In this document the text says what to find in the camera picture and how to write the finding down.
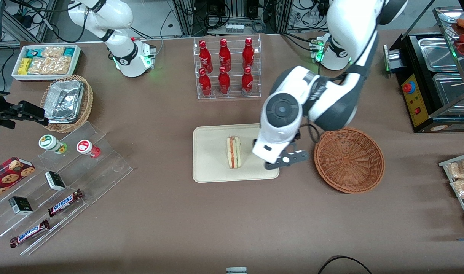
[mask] clear acrylic shelf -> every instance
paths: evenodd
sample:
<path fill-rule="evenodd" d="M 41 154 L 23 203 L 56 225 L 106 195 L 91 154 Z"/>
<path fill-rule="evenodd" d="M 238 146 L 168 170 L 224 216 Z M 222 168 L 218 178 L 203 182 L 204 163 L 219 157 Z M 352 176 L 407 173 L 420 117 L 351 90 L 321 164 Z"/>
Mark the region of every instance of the clear acrylic shelf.
<path fill-rule="evenodd" d="M 61 139 L 68 144 L 66 153 L 59 155 L 45 151 L 32 160 L 36 168 L 32 176 L 14 186 L 12 191 L 5 191 L 0 197 L 0 240 L 7 243 L 7 248 L 11 238 L 23 234 L 47 219 L 51 226 L 49 231 L 41 232 L 13 248 L 14 252 L 20 255 L 30 255 L 133 170 L 126 160 L 112 149 L 104 136 L 103 132 L 86 122 Z M 91 158 L 76 151 L 76 145 L 82 139 L 90 140 L 101 149 L 98 158 Z M 66 185 L 64 191 L 55 191 L 49 187 L 44 176 L 48 170 L 61 175 Z M 62 212 L 49 217 L 48 209 L 77 189 L 81 189 L 84 197 Z M 8 202 L 12 196 L 26 197 L 33 213 L 25 216 L 14 214 Z"/>
<path fill-rule="evenodd" d="M 247 37 L 252 38 L 252 47 L 254 48 L 254 66 L 252 67 L 251 75 L 254 78 L 252 82 L 252 93 L 249 96 L 242 94 L 242 75 L 244 74 L 244 68 L 242 67 L 242 51 L 244 50 L 245 41 Z M 247 99 L 252 97 L 261 97 L 262 88 L 262 67 L 261 67 L 261 36 L 260 35 L 249 35 L 249 36 L 227 36 L 227 45 L 230 49 L 232 69 L 228 72 L 230 76 L 230 93 L 223 95 L 220 92 L 220 85 L 218 83 L 218 75 L 220 71 L 220 60 L 218 59 L 218 52 L 220 51 L 220 39 L 221 37 L 202 37 L 195 38 L 193 41 L 193 59 L 195 66 L 195 78 L 196 78 L 196 90 L 198 99 Z M 206 47 L 211 54 L 211 63 L 213 65 L 212 73 L 208 74 L 211 80 L 211 97 L 204 97 L 200 83 L 198 81 L 200 75 L 198 70 L 201 68 L 200 64 L 200 47 L 198 42 L 204 40 Z"/>

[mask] sandwich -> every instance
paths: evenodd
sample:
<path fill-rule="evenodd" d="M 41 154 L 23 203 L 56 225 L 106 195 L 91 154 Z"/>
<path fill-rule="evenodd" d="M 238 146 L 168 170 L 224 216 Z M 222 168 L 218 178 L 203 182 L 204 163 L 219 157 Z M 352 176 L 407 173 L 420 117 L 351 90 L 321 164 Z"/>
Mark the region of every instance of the sandwich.
<path fill-rule="evenodd" d="M 240 156 L 240 138 L 230 136 L 227 138 L 228 167 L 239 168 L 242 165 Z"/>

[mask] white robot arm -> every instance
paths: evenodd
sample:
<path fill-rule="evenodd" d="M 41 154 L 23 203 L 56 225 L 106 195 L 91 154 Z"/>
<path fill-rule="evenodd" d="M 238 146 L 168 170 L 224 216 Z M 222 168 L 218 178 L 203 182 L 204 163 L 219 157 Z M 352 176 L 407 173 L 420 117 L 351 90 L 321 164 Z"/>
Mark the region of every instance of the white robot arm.
<path fill-rule="evenodd" d="M 378 44 L 376 26 L 391 22 L 406 4 L 407 0 L 333 1 L 327 14 L 328 28 L 355 61 L 338 78 L 343 80 L 341 84 L 300 66 L 278 77 L 261 111 L 261 127 L 252 149 L 267 162 L 267 169 L 307 159 L 305 151 L 286 153 L 303 116 L 326 131 L 350 123 Z"/>
<path fill-rule="evenodd" d="M 132 40 L 123 30 L 133 22 L 129 5 L 120 0 L 72 0 L 68 8 L 79 3 L 68 11 L 71 20 L 105 42 L 123 75 L 137 77 L 153 67 L 150 46 Z"/>

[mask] brown tablecloth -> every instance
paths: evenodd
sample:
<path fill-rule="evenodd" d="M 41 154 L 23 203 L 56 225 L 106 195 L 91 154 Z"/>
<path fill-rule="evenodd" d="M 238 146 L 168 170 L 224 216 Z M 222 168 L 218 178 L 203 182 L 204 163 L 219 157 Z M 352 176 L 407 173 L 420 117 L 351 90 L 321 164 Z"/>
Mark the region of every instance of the brown tablecloth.
<path fill-rule="evenodd" d="M 333 255 L 355 257 L 374 273 L 464 273 L 464 242 L 455 241 L 464 237 L 464 213 L 437 165 L 464 154 L 464 133 L 412 133 L 396 79 L 381 74 L 382 45 L 399 33 L 381 32 L 351 123 L 373 137 L 386 160 L 381 184 L 359 195 L 329 187 L 312 161 L 273 180 L 192 179 L 196 127 L 258 123 L 279 73 L 316 69 L 307 51 L 281 36 L 261 36 L 265 95 L 246 101 L 197 100 L 192 39 L 166 40 L 155 70 L 139 78 L 117 71 L 103 43 L 80 44 L 77 73 L 94 91 L 90 121 L 136 169 L 29 257 L 0 241 L 0 273 L 219 274 L 230 266 L 314 273 Z M 14 81 L 8 99 L 38 104 L 47 85 Z M 2 128 L 0 163 L 34 158 L 46 133 L 31 122 Z M 299 146 L 313 148 L 306 133 Z M 334 271 L 361 268 L 334 262 L 325 273 Z"/>

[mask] bottle cap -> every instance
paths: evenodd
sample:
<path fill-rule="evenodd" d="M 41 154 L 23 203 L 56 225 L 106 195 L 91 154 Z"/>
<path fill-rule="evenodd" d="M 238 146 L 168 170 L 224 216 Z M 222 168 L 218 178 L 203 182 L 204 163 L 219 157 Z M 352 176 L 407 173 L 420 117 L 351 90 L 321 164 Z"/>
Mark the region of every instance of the bottle cap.
<path fill-rule="evenodd" d="M 81 154 L 87 154 L 93 148 L 93 144 L 88 140 L 81 140 L 77 144 L 77 151 Z"/>
<path fill-rule="evenodd" d="M 39 139 L 39 146 L 46 150 L 54 149 L 56 147 L 56 144 L 57 139 L 50 134 L 44 135 L 41 137 L 41 139 Z"/>

